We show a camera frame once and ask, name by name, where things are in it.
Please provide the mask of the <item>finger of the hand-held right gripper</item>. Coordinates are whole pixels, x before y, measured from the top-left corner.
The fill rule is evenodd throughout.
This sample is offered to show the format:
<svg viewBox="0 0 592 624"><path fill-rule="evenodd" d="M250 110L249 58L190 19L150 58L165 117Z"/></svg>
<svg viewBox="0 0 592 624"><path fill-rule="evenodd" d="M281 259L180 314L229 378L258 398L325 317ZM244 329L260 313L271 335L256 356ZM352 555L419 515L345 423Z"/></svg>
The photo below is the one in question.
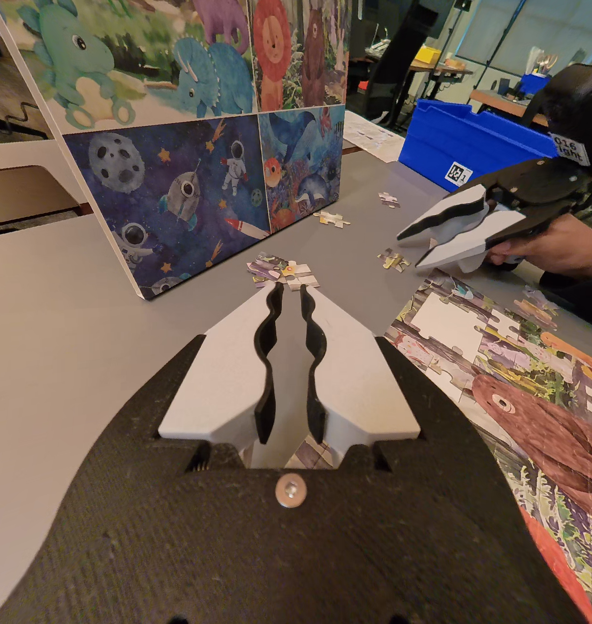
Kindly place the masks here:
<svg viewBox="0 0 592 624"><path fill-rule="evenodd" d="M432 229L437 241L416 263L416 268L440 268L456 264L459 269L479 269L487 255L487 240L503 230L525 223L526 216L515 210L481 211L475 220L450 220Z"/></svg>
<svg viewBox="0 0 592 624"><path fill-rule="evenodd" d="M398 241L451 241L456 235L473 230L489 213L486 194L487 188L481 184L459 189L401 230Z"/></svg>

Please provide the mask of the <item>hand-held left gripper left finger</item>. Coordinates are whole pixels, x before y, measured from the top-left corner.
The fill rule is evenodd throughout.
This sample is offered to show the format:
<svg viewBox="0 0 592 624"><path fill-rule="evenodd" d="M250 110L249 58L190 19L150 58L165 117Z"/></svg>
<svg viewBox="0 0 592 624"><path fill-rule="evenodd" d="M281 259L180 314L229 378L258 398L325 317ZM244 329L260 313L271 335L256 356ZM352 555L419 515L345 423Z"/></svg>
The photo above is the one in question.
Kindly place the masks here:
<svg viewBox="0 0 592 624"><path fill-rule="evenodd" d="M268 354L277 341L284 285L259 289L202 335L158 433L214 444L266 444L276 399Z"/></svg>

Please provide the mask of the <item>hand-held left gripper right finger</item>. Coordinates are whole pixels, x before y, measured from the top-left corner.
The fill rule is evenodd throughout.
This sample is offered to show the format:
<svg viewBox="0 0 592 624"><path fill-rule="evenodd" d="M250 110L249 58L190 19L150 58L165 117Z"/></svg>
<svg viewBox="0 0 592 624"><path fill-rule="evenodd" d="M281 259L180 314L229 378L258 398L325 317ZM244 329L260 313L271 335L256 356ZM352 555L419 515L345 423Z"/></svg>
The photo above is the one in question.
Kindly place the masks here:
<svg viewBox="0 0 592 624"><path fill-rule="evenodd" d="M311 436L333 451L416 439L420 426L377 337L321 291L301 287Z"/></svg>

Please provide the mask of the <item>olive branch puzzle piece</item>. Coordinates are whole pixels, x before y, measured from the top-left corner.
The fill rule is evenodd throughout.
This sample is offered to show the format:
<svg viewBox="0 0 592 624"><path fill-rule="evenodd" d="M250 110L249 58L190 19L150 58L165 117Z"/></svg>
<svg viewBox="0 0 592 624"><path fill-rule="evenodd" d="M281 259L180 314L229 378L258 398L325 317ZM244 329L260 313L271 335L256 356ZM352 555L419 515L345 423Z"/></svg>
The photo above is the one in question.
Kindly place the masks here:
<svg viewBox="0 0 592 624"><path fill-rule="evenodd" d="M393 248L386 248L377 255L377 258L383 263L384 269L394 269L399 273L411 266L411 263Z"/></svg>

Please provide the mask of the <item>partly assembled forest jigsaw puzzle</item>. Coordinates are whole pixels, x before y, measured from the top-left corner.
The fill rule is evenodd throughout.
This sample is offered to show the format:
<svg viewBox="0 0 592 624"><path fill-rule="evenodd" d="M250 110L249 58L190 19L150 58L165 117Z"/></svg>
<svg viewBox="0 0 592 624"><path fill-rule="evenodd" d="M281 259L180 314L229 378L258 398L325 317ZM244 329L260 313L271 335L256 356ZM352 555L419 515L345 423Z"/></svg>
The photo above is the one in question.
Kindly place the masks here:
<svg viewBox="0 0 592 624"><path fill-rule="evenodd" d="M433 270L385 338L476 427L592 623L592 357Z"/></svg>

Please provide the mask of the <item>person's right forearm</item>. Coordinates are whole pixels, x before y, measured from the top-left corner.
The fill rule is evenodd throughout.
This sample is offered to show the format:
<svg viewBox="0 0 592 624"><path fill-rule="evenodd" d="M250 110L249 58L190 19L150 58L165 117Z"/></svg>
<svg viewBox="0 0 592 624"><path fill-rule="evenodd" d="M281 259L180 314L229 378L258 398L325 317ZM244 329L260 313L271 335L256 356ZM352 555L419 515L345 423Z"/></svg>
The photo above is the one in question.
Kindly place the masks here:
<svg viewBox="0 0 592 624"><path fill-rule="evenodd" d="M540 286L563 300L567 308L592 325L592 278L574 278L545 272Z"/></svg>

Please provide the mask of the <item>person's right hand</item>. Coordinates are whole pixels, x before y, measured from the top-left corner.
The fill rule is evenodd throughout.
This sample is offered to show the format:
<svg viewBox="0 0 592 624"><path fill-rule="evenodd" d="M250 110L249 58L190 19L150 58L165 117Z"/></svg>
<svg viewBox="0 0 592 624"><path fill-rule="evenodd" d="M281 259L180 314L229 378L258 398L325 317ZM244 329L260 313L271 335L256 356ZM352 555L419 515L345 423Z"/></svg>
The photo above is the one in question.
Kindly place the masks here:
<svg viewBox="0 0 592 624"><path fill-rule="evenodd" d="M512 238L492 247L487 259L502 265L513 256L553 274L592 279L592 229L573 215L565 214L539 235Z"/></svg>

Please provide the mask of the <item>blue plastic bin white label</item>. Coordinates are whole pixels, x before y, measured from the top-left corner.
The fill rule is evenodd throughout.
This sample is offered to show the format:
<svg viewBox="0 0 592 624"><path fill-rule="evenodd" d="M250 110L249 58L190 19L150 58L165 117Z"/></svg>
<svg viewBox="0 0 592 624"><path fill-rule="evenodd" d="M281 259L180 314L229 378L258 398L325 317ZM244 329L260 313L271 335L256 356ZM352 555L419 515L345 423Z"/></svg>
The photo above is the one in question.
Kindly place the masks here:
<svg viewBox="0 0 592 624"><path fill-rule="evenodd" d="M399 161L448 191L540 157L556 157L549 135L471 105L417 102Z"/></svg>

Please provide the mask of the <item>lilac puzzle piece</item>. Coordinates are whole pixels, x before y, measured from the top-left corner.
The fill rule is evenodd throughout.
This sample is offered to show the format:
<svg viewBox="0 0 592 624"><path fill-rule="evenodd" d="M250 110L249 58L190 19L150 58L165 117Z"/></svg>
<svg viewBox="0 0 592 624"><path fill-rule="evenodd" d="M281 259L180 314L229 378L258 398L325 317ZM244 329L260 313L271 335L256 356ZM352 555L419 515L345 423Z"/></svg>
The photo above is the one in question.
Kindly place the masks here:
<svg viewBox="0 0 592 624"><path fill-rule="evenodd" d="M523 288L523 293L526 297L526 300L530 301L532 305L534 305L534 307L536 307L537 309L546 312L550 316L557 315L559 307L556 303L547 299L545 294L541 292L541 290L537 290L531 288L528 285L525 285L525 287Z"/></svg>

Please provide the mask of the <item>yellow pink puzzle piece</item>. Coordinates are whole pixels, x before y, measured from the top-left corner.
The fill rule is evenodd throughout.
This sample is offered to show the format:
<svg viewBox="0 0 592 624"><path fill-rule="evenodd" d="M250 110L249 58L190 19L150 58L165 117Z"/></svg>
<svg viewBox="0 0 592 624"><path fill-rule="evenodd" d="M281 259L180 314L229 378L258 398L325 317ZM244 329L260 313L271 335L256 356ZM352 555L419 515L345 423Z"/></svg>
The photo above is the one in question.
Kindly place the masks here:
<svg viewBox="0 0 592 624"><path fill-rule="evenodd" d="M546 310L539 308L533 302L523 299L514 300L514 306L517 308L520 316L528 319L536 325L544 329L557 329L553 316Z"/></svg>

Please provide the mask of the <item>wooden desk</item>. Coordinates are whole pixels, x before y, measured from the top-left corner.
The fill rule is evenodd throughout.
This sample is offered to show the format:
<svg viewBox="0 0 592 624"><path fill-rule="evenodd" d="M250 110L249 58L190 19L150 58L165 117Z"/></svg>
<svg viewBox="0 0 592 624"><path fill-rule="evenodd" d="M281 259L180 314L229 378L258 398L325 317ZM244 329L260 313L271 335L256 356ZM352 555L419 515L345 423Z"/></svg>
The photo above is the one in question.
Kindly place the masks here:
<svg viewBox="0 0 592 624"><path fill-rule="evenodd" d="M426 63L414 59L392 82L380 78L379 63L357 58L350 63L346 110L385 129L405 133L419 100L434 100L442 87L463 82L472 75L461 61Z"/></svg>
<svg viewBox="0 0 592 624"><path fill-rule="evenodd" d="M532 99L515 100L514 98L508 98L499 95L492 90L472 90L469 100L480 104L480 110L497 111L502 113L505 117L510 117L519 125L525 125L526 127L538 126L542 129L548 128L548 122L546 117L539 112L539 109L533 106ZM526 114L528 106L536 113L531 121L524 122L523 118Z"/></svg>

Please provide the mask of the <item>printed paper sheet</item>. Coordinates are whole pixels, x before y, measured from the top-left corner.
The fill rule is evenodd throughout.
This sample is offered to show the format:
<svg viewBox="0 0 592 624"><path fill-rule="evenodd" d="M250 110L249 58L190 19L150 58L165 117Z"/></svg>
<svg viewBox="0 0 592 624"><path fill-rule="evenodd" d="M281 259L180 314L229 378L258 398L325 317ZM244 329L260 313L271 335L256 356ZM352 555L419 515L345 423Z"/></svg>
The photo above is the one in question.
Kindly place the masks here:
<svg viewBox="0 0 592 624"><path fill-rule="evenodd" d="M404 137L349 110L345 111L343 139L385 163L398 161L404 145Z"/></svg>

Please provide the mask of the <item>purple green joined puzzle pieces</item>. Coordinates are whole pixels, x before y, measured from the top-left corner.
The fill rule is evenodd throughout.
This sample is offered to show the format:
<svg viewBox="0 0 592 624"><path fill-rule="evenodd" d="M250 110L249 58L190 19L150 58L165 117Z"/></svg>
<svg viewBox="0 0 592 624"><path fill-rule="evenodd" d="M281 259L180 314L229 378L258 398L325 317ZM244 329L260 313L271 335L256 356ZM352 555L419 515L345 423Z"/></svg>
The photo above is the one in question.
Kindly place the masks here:
<svg viewBox="0 0 592 624"><path fill-rule="evenodd" d="M264 253L258 254L254 261L246 264L248 272L253 276L253 283L256 288L262 288L271 282L286 284L283 271L287 266L287 260Z"/></svg>

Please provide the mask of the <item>black office chair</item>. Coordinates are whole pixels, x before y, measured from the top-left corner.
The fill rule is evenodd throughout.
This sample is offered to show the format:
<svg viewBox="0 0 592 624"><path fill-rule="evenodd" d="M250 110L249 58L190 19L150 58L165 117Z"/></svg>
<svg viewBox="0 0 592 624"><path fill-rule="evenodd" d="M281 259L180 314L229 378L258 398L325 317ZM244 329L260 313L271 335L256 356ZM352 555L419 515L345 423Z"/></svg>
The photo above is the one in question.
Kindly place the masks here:
<svg viewBox="0 0 592 624"><path fill-rule="evenodd" d="M401 1L398 29L368 78L362 114L374 123L392 126L409 67L435 25L437 1Z"/></svg>

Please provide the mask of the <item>illustrated jigsaw puzzle box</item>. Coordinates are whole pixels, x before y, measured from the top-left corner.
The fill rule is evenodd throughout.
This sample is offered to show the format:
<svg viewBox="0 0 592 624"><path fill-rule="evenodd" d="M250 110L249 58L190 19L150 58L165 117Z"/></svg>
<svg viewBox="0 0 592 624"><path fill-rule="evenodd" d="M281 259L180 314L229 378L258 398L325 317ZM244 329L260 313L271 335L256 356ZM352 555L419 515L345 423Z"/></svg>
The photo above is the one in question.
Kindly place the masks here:
<svg viewBox="0 0 592 624"><path fill-rule="evenodd" d="M339 198L352 1L0 1L150 300Z"/></svg>

